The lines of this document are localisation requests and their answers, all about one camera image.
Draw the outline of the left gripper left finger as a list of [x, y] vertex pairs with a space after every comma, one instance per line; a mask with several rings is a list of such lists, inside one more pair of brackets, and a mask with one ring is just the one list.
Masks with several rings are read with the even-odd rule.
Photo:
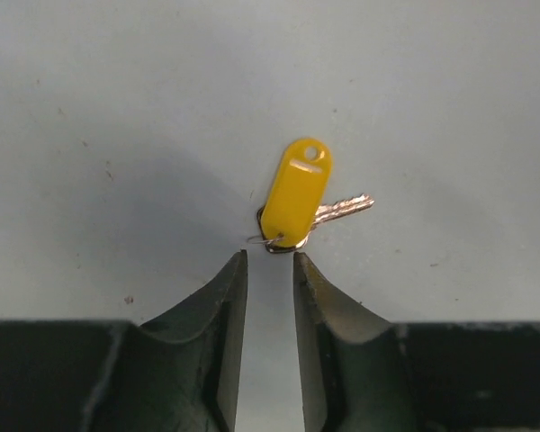
[[231, 431], [248, 256], [143, 324], [0, 319], [0, 431]]

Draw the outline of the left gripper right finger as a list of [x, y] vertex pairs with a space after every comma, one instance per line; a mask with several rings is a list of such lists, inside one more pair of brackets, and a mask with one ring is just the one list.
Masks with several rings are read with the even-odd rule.
[[540, 322], [392, 323], [293, 257], [308, 431], [540, 431]]

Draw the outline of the yellow tag key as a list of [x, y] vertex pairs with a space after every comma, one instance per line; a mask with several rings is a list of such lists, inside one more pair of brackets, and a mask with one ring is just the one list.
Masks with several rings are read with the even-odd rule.
[[265, 204], [256, 212], [259, 233], [247, 241], [271, 254], [303, 248], [321, 224], [366, 211], [374, 199], [368, 194], [332, 204], [321, 202], [334, 159], [323, 142], [304, 137], [284, 151]]

